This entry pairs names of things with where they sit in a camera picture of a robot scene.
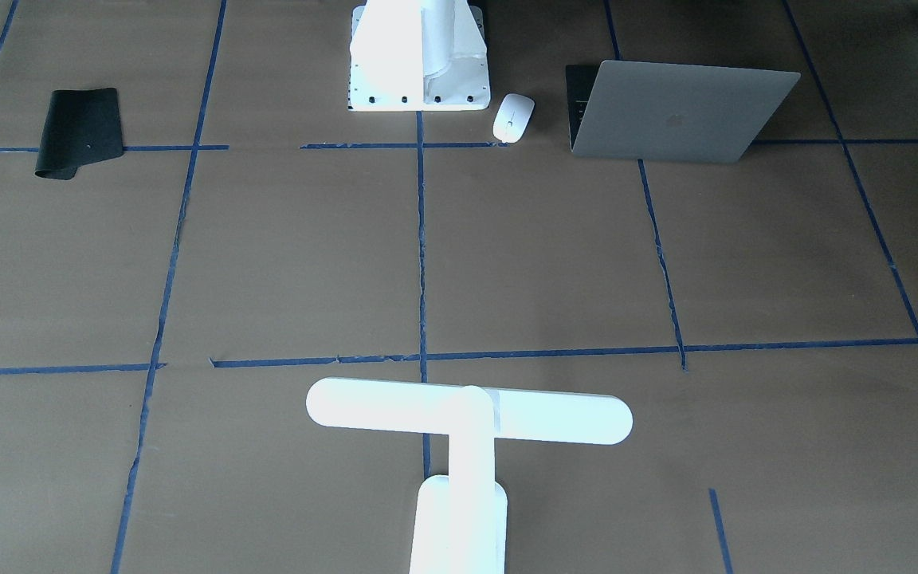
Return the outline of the black mouse pad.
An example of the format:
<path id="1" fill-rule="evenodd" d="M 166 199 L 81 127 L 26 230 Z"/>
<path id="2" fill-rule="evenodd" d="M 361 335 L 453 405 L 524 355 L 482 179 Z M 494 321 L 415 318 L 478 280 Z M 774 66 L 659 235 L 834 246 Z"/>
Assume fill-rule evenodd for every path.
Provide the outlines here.
<path id="1" fill-rule="evenodd" d="M 37 177 L 73 179 L 81 167 L 123 155 L 117 88 L 52 91 L 37 146 Z"/>

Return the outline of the white computer mouse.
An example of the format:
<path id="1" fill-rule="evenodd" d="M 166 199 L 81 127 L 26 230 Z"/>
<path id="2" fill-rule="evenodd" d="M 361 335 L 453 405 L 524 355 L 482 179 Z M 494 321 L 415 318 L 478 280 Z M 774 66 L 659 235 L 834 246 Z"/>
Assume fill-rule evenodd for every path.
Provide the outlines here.
<path id="1" fill-rule="evenodd" d="M 500 102 L 496 112 L 492 133 L 496 140 L 513 144 L 524 138 L 536 103 L 528 96 L 509 93 Z"/>

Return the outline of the white desk lamp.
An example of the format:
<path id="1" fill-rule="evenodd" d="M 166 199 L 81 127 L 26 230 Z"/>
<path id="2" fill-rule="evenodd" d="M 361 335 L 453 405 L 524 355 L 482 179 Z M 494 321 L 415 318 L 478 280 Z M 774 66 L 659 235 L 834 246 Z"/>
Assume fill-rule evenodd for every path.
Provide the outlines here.
<path id="1" fill-rule="evenodd" d="M 324 427 L 444 435 L 448 472 L 423 480 L 412 573 L 502 573 L 508 497 L 496 482 L 496 440 L 614 446 L 633 412 L 612 395 L 328 377 L 306 397 Z"/>

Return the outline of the grey laptop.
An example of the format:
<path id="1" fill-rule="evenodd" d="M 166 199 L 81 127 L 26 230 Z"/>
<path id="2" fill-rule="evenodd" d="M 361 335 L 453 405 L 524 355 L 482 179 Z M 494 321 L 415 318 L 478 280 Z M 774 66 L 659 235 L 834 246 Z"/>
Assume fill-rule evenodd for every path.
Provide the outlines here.
<path id="1" fill-rule="evenodd" d="M 602 61 L 566 66 L 565 80 L 576 156 L 735 163 L 800 73 Z"/>

